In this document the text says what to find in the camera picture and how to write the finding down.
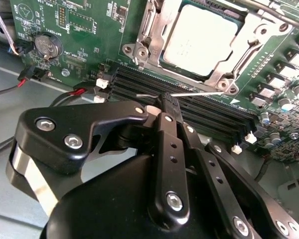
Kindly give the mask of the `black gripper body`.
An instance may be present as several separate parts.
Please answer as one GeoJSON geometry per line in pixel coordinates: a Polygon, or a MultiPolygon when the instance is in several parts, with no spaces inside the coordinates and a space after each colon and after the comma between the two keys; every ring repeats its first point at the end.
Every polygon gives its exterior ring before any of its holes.
{"type": "Polygon", "coordinates": [[[215,203],[203,181],[187,173],[190,217],[163,231],[148,214],[151,161],[132,157],[68,192],[41,233],[43,239],[224,239],[215,203]]]}

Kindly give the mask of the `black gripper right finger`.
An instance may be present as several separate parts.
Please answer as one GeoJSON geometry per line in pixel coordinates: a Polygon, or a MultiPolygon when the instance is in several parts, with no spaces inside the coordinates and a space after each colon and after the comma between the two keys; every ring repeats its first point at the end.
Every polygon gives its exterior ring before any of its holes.
{"type": "Polygon", "coordinates": [[[195,129],[183,121],[177,98],[172,115],[194,168],[207,184],[220,225],[228,239],[299,239],[299,224],[222,147],[204,146],[195,129]]]}

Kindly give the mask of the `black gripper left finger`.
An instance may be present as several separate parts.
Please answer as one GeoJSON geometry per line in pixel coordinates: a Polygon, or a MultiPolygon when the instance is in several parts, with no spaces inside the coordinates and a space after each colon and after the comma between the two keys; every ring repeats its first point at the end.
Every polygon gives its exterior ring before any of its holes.
{"type": "Polygon", "coordinates": [[[132,157],[151,161],[148,214],[159,228],[190,215],[185,152],[171,95],[135,101],[36,108],[18,120],[6,173],[50,217],[71,190],[132,157]]]}

